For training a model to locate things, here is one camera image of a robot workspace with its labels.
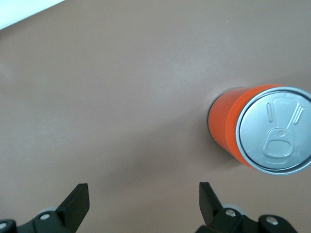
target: can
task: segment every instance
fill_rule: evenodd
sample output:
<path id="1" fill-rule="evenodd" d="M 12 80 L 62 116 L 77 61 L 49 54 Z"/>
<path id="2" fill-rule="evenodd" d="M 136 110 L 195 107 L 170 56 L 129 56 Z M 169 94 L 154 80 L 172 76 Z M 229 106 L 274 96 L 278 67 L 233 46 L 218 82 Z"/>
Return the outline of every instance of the can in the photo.
<path id="1" fill-rule="evenodd" d="M 242 164 L 289 175 L 311 163 L 311 94 L 267 84 L 220 95 L 208 114 L 213 139 Z"/>

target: embossed line on can lid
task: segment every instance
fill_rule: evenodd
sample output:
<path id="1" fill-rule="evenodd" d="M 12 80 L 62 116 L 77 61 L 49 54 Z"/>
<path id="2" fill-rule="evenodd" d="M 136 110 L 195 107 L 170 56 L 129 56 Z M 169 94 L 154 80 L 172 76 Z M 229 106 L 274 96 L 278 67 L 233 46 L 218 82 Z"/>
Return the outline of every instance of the embossed line on can lid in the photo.
<path id="1" fill-rule="evenodd" d="M 255 169 L 288 175 L 311 163 L 311 95 L 276 87 L 253 97 L 236 127 L 238 148 Z"/>

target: screw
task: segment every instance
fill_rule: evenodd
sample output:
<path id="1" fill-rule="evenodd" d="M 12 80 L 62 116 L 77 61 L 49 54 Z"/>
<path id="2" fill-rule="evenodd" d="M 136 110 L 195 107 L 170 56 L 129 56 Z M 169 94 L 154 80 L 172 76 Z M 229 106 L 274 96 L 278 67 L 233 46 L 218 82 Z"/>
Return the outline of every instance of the screw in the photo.
<path id="1" fill-rule="evenodd" d="M 8 224 L 6 222 L 0 224 L 0 230 L 6 228 Z"/>
<path id="2" fill-rule="evenodd" d="M 46 220 L 50 217 L 50 214 L 45 214 L 40 217 L 41 220 Z"/>
<path id="3" fill-rule="evenodd" d="M 270 224 L 272 224 L 274 226 L 278 224 L 278 221 L 274 217 L 269 216 L 266 218 L 266 220 L 267 220 L 267 222 L 269 222 Z"/>
<path id="4" fill-rule="evenodd" d="M 231 210 L 231 209 L 226 210 L 225 213 L 226 213 L 226 215 L 228 215 L 230 217 L 235 217 L 236 216 L 235 212 L 233 210 Z"/>

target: white object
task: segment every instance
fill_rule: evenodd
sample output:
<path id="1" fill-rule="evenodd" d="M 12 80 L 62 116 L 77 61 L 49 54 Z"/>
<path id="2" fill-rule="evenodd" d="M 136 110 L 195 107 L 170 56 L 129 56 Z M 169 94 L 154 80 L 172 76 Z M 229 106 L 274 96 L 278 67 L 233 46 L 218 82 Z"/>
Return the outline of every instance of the white object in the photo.
<path id="1" fill-rule="evenodd" d="M 0 0 L 0 30 L 64 0 Z"/>

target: can rim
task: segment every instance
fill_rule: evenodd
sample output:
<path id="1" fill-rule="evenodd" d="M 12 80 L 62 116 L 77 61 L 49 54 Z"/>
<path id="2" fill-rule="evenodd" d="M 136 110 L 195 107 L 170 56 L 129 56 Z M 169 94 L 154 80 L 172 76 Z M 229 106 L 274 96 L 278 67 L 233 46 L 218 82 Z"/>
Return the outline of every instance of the can rim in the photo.
<path id="1" fill-rule="evenodd" d="M 253 98 L 251 98 L 247 102 L 247 104 L 243 107 L 241 113 L 239 114 L 238 120 L 237 120 L 237 124 L 236 124 L 236 128 L 235 128 L 235 137 L 236 137 L 236 143 L 237 143 L 238 149 L 239 149 L 242 157 L 247 161 L 247 163 L 249 165 L 251 165 L 254 169 L 261 171 L 263 173 L 270 174 L 270 175 L 282 176 L 282 175 L 290 175 L 290 174 L 297 173 L 297 172 L 305 169 L 306 167 L 308 167 L 311 164 L 311 154 L 309 155 L 309 157 L 305 161 L 303 161 L 302 163 L 297 164 L 293 167 L 288 167 L 288 168 L 284 168 L 284 169 L 266 168 L 264 166 L 261 166 L 261 165 L 255 163 L 251 158 L 248 157 L 247 153 L 243 149 L 241 138 L 240 138 L 241 123 L 242 123 L 244 115 L 245 115 L 246 111 L 249 109 L 249 107 L 253 103 L 255 103 L 257 100 L 261 99 L 262 97 L 267 96 L 271 93 L 280 92 L 280 91 L 286 91 L 286 92 L 298 94 L 298 95 L 306 98 L 308 101 L 311 102 L 311 94 L 310 93 L 308 93 L 304 90 L 301 90 L 299 88 L 295 88 L 295 87 L 281 86 L 281 87 L 274 87 L 274 88 L 270 88 L 270 89 L 267 89 L 265 91 L 262 91 L 259 94 L 255 95 Z"/>

